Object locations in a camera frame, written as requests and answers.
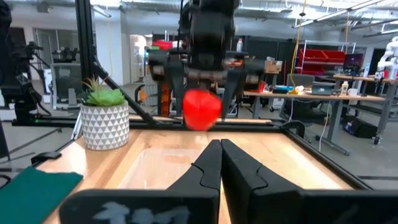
geometric patterned pot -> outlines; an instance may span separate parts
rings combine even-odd
[[[80,108],[85,146],[93,150],[116,149],[129,140],[129,107],[85,106]]]

office desk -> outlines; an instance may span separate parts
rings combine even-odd
[[[340,125],[340,116],[341,110],[343,108],[343,100],[358,100],[358,101],[384,101],[384,98],[378,96],[322,96],[322,95],[311,95],[304,92],[301,92],[297,95],[290,94],[281,94],[281,93],[272,93],[269,91],[263,91],[262,93],[254,93],[245,91],[244,95],[256,96],[256,100],[253,104],[253,115],[252,118],[257,119],[259,117],[260,112],[260,97],[266,98],[295,98],[295,99],[306,99],[306,100],[323,100],[323,101],[333,101],[332,114],[330,120],[330,127],[325,139],[322,139],[323,142],[327,143],[333,149],[344,153],[344,155],[348,156],[349,151],[339,147],[334,143],[334,135],[337,132],[337,128]]]
[[[362,94],[365,94],[366,85],[368,82],[375,82],[373,77],[351,77],[347,75],[334,75],[333,78],[336,80],[336,86],[340,86],[341,81],[363,81],[364,86],[362,90]],[[365,113],[371,113],[376,116],[380,116],[379,124],[377,126],[377,133],[374,139],[374,144],[379,144],[380,138],[383,135],[383,132],[386,128],[388,122],[398,122],[397,112],[390,115],[390,111],[393,105],[394,97],[397,91],[398,80],[397,79],[389,79],[385,78],[382,80],[382,83],[388,84],[389,88],[387,89],[386,97],[383,98],[383,106],[381,113],[374,113],[372,111],[367,110],[366,107],[361,106],[361,103],[358,102],[357,105],[348,105],[347,107],[354,109],[356,111],[362,111]]]
[[[228,138],[265,166],[304,189],[352,189],[337,172],[282,133],[229,133],[130,130],[129,142],[110,151],[85,149],[83,139],[64,148],[62,157],[37,168],[84,176],[84,189],[166,189],[190,167],[212,139]],[[56,209],[44,223],[59,223]],[[221,187],[220,224],[230,224]]]

green cloth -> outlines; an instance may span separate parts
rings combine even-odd
[[[0,223],[42,223],[82,178],[28,167],[0,190]]]

bottle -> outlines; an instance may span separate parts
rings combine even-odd
[[[238,43],[236,44],[236,51],[242,52],[242,47],[243,47],[243,41],[242,38],[239,38]]]
[[[344,81],[344,83],[341,85],[340,94],[347,95],[347,91],[348,91],[348,82]]]

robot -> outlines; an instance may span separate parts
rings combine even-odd
[[[182,7],[178,33],[186,37],[180,48],[150,50],[148,65],[155,81],[166,81],[176,97],[177,116],[189,88],[209,90],[212,82],[225,87],[221,118],[225,119],[234,95],[245,88],[258,87],[264,61],[249,58],[245,52],[227,48],[233,40],[233,14],[238,0],[194,0]]]
[[[377,72],[375,79],[381,79],[384,77],[384,69],[388,68],[388,78],[396,79],[398,73],[398,36],[392,38],[392,41],[387,44],[386,52],[381,57],[377,64]]]

